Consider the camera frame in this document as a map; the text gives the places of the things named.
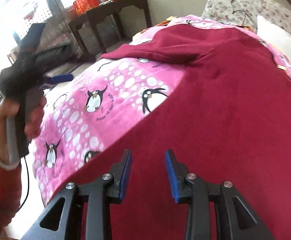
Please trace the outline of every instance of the dark brown table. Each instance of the dark brown table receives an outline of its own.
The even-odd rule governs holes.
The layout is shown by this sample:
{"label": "dark brown table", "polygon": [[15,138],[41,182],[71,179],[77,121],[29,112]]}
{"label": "dark brown table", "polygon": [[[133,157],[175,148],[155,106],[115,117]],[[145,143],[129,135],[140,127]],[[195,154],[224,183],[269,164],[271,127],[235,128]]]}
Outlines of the dark brown table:
{"label": "dark brown table", "polygon": [[81,46],[83,53],[89,53],[87,47],[82,40],[82,37],[79,34],[79,30],[82,28],[84,23],[88,25],[91,28],[92,32],[95,34],[101,53],[106,53],[106,48],[103,44],[98,29],[96,28],[96,25],[103,22],[107,16],[113,16],[120,38],[126,38],[119,12],[122,8],[128,6],[135,6],[138,9],[143,10],[147,28],[152,27],[148,0],[116,0],[112,3],[98,6],[96,8],[86,11],[84,14],[81,14],[79,17],[69,22],[71,31],[73,32],[75,39]]}

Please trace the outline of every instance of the metal bolt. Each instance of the metal bolt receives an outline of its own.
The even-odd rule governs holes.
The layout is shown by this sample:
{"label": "metal bolt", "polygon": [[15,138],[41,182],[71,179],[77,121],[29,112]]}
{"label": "metal bolt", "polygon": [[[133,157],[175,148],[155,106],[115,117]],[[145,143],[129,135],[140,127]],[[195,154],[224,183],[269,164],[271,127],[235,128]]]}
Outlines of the metal bolt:
{"label": "metal bolt", "polygon": [[111,179],[112,178],[112,175],[110,173],[105,173],[102,175],[102,179],[104,180],[108,180],[108,179]]}
{"label": "metal bolt", "polygon": [[65,185],[66,189],[73,189],[75,187],[75,183],[74,182],[69,182]]}
{"label": "metal bolt", "polygon": [[232,184],[232,182],[231,181],[225,181],[225,182],[223,182],[223,185],[225,186],[225,187],[228,187],[228,188],[230,188],[230,187],[232,187],[233,186],[233,184]]}
{"label": "metal bolt", "polygon": [[195,179],[197,176],[194,173],[188,173],[188,175],[186,175],[186,177],[188,179]]}

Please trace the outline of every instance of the blue gripper pad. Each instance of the blue gripper pad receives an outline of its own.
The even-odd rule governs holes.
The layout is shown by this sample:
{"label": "blue gripper pad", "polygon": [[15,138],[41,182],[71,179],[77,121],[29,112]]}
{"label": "blue gripper pad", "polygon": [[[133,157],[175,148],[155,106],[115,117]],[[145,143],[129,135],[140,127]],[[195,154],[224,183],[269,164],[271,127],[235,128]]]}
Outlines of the blue gripper pad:
{"label": "blue gripper pad", "polygon": [[132,153],[131,151],[129,151],[120,180],[119,199],[121,201],[125,198],[127,193],[127,185],[129,184],[131,167],[132,167]]}
{"label": "blue gripper pad", "polygon": [[174,154],[170,152],[170,150],[167,150],[165,152],[165,165],[167,170],[167,176],[170,183],[171,193],[172,197],[174,198],[176,203],[179,203],[180,201],[180,192],[179,192],[179,181],[175,174],[175,167],[173,164],[173,161],[175,160]]}

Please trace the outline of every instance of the person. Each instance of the person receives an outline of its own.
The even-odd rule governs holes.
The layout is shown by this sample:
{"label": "person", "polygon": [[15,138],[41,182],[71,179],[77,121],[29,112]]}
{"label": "person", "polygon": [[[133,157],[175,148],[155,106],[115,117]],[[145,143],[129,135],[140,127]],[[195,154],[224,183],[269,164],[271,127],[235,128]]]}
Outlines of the person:
{"label": "person", "polygon": [[[47,100],[42,97],[39,106],[30,114],[24,133],[29,141],[40,135],[40,125],[43,118],[43,108]],[[21,165],[9,165],[9,155],[6,137],[6,119],[15,116],[19,111],[19,104],[9,99],[0,103],[0,234],[7,226],[20,206],[21,199]]]}

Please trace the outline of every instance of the penguin belly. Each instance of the penguin belly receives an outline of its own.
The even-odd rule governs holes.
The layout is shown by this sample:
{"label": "penguin belly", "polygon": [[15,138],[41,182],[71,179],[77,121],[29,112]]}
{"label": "penguin belly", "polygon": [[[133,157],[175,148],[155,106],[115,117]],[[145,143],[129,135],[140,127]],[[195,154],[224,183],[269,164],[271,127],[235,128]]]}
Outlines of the penguin belly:
{"label": "penguin belly", "polygon": [[47,167],[50,169],[53,167],[56,161],[56,156],[55,156],[55,151],[53,150],[52,152],[47,153]]}
{"label": "penguin belly", "polygon": [[165,95],[158,94],[158,93],[154,93],[151,95],[152,97],[148,98],[147,105],[148,105],[149,110],[152,112],[159,105],[161,105],[164,102],[164,100],[167,99],[167,97]]}
{"label": "penguin belly", "polygon": [[93,113],[95,112],[96,107],[100,107],[101,105],[101,98],[99,95],[96,98],[91,97],[89,102],[87,103],[87,112]]}

